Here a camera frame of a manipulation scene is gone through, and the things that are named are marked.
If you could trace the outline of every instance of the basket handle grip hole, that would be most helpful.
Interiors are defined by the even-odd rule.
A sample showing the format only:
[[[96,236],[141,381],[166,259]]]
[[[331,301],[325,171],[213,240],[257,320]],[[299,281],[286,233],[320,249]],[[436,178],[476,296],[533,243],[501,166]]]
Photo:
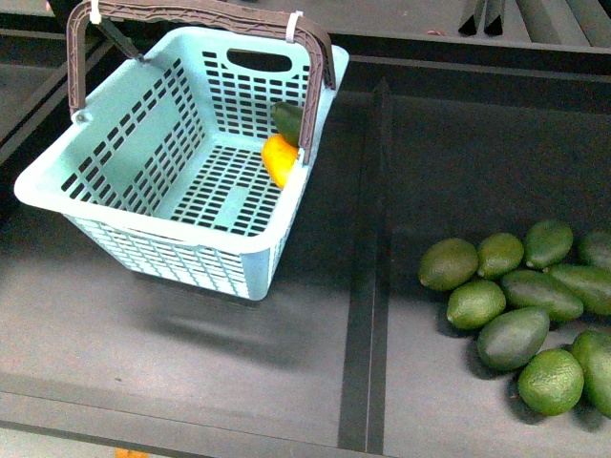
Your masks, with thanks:
[[[234,65],[256,72],[288,72],[293,67],[290,57],[270,52],[231,49],[227,51],[227,60]]]

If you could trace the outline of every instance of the white zip tie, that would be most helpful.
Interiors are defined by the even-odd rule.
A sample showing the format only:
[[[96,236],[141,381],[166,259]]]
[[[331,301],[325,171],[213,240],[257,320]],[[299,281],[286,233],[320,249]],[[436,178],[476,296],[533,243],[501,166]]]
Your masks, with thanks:
[[[99,13],[99,0],[92,0],[92,12],[89,13],[89,20],[92,24],[102,22],[102,15]]]
[[[288,24],[286,24],[286,43],[295,43],[295,30],[297,29],[297,19],[303,16],[303,11],[295,11],[290,14]]]

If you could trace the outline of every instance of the avocado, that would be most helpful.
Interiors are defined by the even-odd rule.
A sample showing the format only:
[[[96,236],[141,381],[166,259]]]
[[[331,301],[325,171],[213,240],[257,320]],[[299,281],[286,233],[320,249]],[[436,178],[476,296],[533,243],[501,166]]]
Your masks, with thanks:
[[[578,250],[585,263],[611,272],[611,233],[594,231],[586,234]]]
[[[524,367],[517,379],[522,400],[543,415],[568,412],[583,392],[583,369],[566,350],[541,351]]]
[[[580,298],[586,311],[611,315],[611,272],[591,265],[558,264],[547,269],[547,274]]]
[[[611,418],[611,336],[599,331],[580,333],[571,353],[583,369],[588,400],[605,417]]]
[[[475,270],[475,247],[463,239],[444,239],[422,257],[418,279],[433,291],[449,291],[470,279]]]
[[[271,117],[286,143],[299,148],[304,110],[287,102],[276,102],[271,107]]]
[[[510,272],[501,279],[501,287],[512,306],[541,307],[557,323],[571,322],[583,313],[583,302],[567,286],[541,272]]]
[[[477,275],[485,280],[495,280],[519,266],[524,257],[524,246],[512,234],[493,234],[479,244],[477,256]]]
[[[478,329],[500,315],[505,304],[505,295],[493,281],[468,281],[450,295],[446,315],[458,329]]]
[[[524,240],[526,266],[541,270],[560,262],[571,250],[573,231],[557,219],[540,221],[531,227]]]
[[[477,338],[477,352],[492,369],[517,369],[537,354],[549,328],[549,316],[540,307],[507,312],[482,328]]]

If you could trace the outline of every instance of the produce bin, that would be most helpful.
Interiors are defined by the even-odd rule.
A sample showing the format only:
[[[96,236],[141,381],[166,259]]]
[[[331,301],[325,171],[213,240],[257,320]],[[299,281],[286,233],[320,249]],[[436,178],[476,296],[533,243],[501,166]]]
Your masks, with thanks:
[[[260,302],[126,273],[22,205],[0,237],[0,427],[177,458],[611,455],[609,419],[585,400],[535,414],[416,276],[447,237],[611,228],[606,50],[434,43],[434,61],[350,52]],[[441,62],[467,54],[492,60]],[[543,348],[587,328],[611,322]]]

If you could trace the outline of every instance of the basket handle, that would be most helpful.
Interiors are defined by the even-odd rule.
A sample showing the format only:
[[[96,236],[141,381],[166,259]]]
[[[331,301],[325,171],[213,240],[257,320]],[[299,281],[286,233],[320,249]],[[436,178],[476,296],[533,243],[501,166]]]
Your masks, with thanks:
[[[285,39],[290,18],[290,14],[285,12],[257,10],[217,0],[163,0],[163,3],[153,5],[150,0],[99,0],[98,3],[99,12],[106,18],[143,22],[168,20],[279,39]],[[91,10],[91,1],[85,0],[73,9],[68,21],[68,98],[71,115],[85,108],[84,41]],[[110,21],[104,19],[101,29],[128,57],[139,57],[134,45],[112,27]],[[300,16],[295,26],[294,41],[307,50],[310,58],[299,137],[299,144],[305,150],[304,164],[308,164],[323,80],[326,87],[336,89],[335,70],[330,38],[319,25]]]

